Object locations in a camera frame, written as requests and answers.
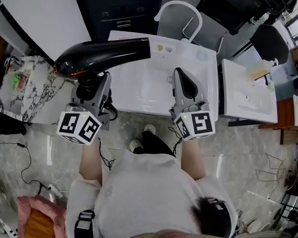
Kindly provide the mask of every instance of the white plug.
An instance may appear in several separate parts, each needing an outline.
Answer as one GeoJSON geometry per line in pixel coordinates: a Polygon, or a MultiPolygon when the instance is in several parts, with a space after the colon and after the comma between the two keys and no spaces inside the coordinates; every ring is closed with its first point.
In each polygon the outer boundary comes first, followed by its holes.
{"type": "Polygon", "coordinates": [[[49,185],[49,189],[51,189],[50,191],[58,198],[63,198],[62,193],[60,193],[60,191],[53,184],[49,185]]]}

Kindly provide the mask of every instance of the white curved faucet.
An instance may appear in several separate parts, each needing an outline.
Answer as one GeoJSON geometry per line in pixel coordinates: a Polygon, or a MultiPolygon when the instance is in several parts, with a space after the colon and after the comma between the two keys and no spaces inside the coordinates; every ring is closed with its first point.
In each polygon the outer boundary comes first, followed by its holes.
{"type": "Polygon", "coordinates": [[[161,17],[161,14],[163,12],[163,10],[171,5],[171,4],[181,4],[181,5],[184,5],[184,6],[187,6],[189,7],[190,9],[192,9],[198,16],[198,19],[199,19],[199,26],[197,27],[197,29],[194,31],[194,33],[192,34],[192,36],[190,37],[190,39],[187,41],[187,43],[191,43],[192,40],[194,39],[194,37],[198,34],[198,32],[200,31],[201,27],[202,27],[202,16],[201,14],[199,13],[199,11],[194,7],[192,6],[191,4],[187,3],[187,2],[183,2],[183,1],[170,1],[170,2],[166,2],[161,8],[160,8],[160,11],[158,12],[158,14],[153,18],[155,21],[159,21],[160,20],[160,17],[161,17]]]}

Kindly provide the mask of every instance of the white sink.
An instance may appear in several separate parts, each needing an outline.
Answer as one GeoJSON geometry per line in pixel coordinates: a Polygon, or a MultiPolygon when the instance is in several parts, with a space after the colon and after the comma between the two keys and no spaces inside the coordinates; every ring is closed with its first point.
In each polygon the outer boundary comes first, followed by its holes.
{"type": "Polygon", "coordinates": [[[148,37],[151,58],[109,69],[112,75],[113,105],[121,111],[170,116],[174,105],[172,85],[167,79],[177,67],[190,71],[202,83],[210,109],[218,119],[218,74],[216,52],[188,44],[179,51],[180,41],[148,34],[111,31],[108,40],[148,37]]]}
{"type": "MultiPolygon", "coordinates": [[[[224,84],[224,115],[276,123],[275,90],[269,89],[265,79],[249,81],[246,68],[232,61],[222,61],[224,84]]],[[[268,82],[273,84],[270,76],[268,82]]]]}

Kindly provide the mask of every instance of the forearm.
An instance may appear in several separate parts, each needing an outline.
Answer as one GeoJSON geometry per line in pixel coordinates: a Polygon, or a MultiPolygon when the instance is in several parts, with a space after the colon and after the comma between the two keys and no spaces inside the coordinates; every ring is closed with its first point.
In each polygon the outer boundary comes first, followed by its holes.
{"type": "Polygon", "coordinates": [[[197,140],[182,142],[181,169],[194,180],[205,177],[203,156],[197,140]]]}
{"type": "Polygon", "coordinates": [[[85,180],[98,180],[102,185],[101,158],[97,138],[90,146],[83,146],[79,172],[85,180]]]}

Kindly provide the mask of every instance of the orange cushion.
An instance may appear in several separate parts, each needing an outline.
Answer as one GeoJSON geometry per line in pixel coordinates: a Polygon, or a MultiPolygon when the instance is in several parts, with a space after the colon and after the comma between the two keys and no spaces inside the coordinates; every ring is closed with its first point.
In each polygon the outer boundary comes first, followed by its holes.
{"type": "Polygon", "coordinates": [[[53,221],[40,211],[32,209],[25,238],[55,238],[53,221]]]}

